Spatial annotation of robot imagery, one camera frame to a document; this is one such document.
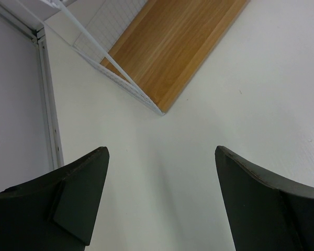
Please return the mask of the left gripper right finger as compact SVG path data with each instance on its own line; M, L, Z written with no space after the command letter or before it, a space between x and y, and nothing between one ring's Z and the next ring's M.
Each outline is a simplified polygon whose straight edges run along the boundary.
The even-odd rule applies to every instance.
M215 162L236 250L314 250L314 187L224 146Z

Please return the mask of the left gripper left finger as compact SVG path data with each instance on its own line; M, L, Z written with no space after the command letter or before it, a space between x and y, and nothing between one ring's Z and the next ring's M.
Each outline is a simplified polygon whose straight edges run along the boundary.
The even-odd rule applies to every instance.
M91 244L109 165L99 147L0 192L0 250L84 250Z

